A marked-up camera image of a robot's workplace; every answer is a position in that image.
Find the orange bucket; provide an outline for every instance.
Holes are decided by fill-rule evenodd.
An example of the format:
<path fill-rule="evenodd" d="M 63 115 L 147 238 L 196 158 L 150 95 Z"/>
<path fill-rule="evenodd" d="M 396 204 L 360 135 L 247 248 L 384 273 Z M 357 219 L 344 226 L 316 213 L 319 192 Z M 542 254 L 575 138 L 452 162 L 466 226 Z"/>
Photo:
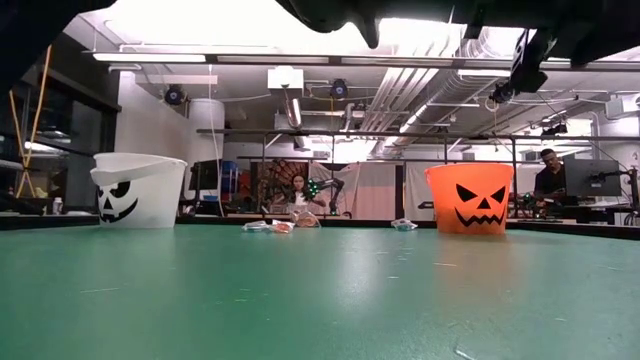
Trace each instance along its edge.
<path fill-rule="evenodd" d="M 453 234 L 504 234 L 513 167 L 506 164 L 455 164 L 425 170 L 433 193 L 438 231 Z"/>

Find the black eye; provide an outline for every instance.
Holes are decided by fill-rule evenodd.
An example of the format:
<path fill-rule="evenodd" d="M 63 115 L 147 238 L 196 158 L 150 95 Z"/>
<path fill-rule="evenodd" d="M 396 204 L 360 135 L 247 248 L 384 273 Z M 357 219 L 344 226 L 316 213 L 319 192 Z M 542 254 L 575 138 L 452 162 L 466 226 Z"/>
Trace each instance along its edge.
<path fill-rule="evenodd" d="M 130 187 L 131 187 L 131 181 L 125 181 L 125 182 L 118 183 L 118 187 L 115 188 L 115 189 L 109 190 L 109 192 L 115 198 L 119 199 L 119 198 L 127 195 L 127 193 L 129 192 L 129 188 Z"/>
<path fill-rule="evenodd" d="M 458 190 L 458 196 L 460 197 L 460 200 L 467 202 L 475 197 L 478 197 L 478 195 L 474 194 L 473 192 L 471 192 L 471 190 L 465 188 L 464 186 L 460 186 L 456 184 L 456 190 Z"/>
<path fill-rule="evenodd" d="M 491 195 L 491 197 L 493 198 L 493 200 L 501 203 L 504 201 L 504 195 L 506 192 L 506 188 L 503 186 L 502 189 L 496 191 L 495 193 L 493 193 L 493 195 Z"/>

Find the computer monitor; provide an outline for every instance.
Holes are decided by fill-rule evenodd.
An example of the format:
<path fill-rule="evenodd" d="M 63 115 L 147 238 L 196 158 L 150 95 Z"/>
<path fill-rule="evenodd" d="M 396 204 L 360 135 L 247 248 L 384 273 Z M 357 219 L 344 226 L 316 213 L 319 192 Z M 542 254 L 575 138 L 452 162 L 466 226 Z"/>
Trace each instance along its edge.
<path fill-rule="evenodd" d="M 218 190 L 217 162 L 218 160 L 207 160 L 194 163 L 191 168 L 189 190 Z"/>
<path fill-rule="evenodd" d="M 620 176 L 612 174 L 619 170 L 620 165 L 615 160 L 565 159 L 567 195 L 620 196 Z"/>

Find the bucket handle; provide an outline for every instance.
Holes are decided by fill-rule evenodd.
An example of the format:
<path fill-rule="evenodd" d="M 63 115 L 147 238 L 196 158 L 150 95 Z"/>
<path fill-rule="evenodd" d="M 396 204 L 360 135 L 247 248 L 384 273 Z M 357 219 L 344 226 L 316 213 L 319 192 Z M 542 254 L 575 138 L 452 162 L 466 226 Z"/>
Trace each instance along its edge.
<path fill-rule="evenodd" d="M 167 172 L 179 163 L 178 161 L 162 161 L 139 168 L 118 171 L 107 171 L 95 168 L 91 170 L 91 178 L 98 186 L 109 186 L 122 181 L 132 181 L 157 173 Z"/>

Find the green tabletop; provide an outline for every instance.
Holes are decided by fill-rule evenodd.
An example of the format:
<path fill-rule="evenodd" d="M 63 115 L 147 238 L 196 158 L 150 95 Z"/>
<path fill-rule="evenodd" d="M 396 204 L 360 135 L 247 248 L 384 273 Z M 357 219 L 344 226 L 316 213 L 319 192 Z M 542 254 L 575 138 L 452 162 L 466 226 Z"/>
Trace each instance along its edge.
<path fill-rule="evenodd" d="M 0 358 L 637 359 L 639 259 L 524 231 L 0 232 Z"/>

